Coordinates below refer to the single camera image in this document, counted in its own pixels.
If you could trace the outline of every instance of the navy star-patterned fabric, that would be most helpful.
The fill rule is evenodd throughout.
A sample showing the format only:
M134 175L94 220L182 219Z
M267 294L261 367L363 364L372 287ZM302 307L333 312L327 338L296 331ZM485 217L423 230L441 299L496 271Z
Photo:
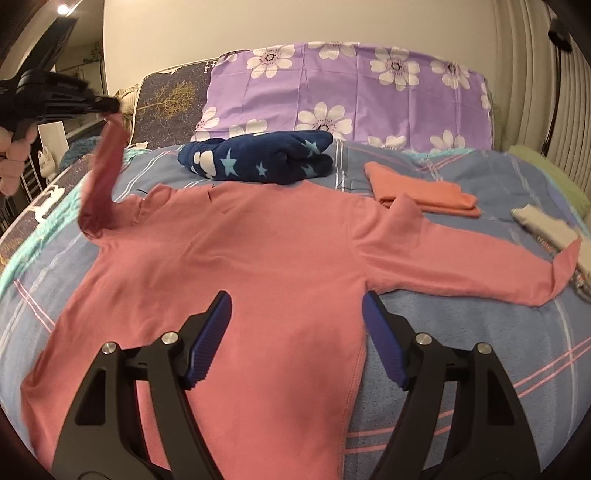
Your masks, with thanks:
M186 144L178 161L208 179L285 185L329 175L333 161L322 152L332 142L321 130L211 138Z

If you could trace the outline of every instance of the folded white cloth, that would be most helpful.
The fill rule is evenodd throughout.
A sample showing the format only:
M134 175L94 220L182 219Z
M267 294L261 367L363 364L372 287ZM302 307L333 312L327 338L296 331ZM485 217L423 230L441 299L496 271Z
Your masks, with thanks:
M569 227L564 220L546 215L533 205L511 210L513 217L530 232L545 238L559 250L564 250L577 238L581 238L578 265L587 282L591 284L591 239Z

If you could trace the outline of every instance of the white cat figurine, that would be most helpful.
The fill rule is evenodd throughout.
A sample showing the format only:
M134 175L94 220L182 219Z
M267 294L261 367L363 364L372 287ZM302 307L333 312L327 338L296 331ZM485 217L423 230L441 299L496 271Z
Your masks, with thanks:
M52 181L57 176L57 165L53 155L51 155L47 147L43 147L43 151L39 151L38 156L41 177L47 179L47 181Z

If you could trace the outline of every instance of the shirt sleeve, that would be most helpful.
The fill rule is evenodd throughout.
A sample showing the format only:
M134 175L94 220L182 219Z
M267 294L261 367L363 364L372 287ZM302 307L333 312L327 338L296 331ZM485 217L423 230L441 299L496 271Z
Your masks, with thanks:
M99 240L105 231L131 225L139 215L140 197L130 195L121 203L111 199L128 142L127 130L116 119L109 119L95 152L92 171L83 185L78 217L80 229L91 240Z
M353 253L379 293L397 289L484 297L527 306L553 299L573 275L580 240L553 263L482 233L427 220L406 195L387 209L360 198L350 226Z

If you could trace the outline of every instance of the blue gripper pad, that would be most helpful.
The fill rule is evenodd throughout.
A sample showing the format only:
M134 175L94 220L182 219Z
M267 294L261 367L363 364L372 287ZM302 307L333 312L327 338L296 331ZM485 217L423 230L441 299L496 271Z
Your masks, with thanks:
M204 380L212 364L224 333L232 317L232 299L223 293L209 315L201 333L189 349L189 368L184 376L186 386L191 389Z
M404 350L369 293L363 296L361 309L365 326L374 341L388 378L404 390L409 380L404 368Z

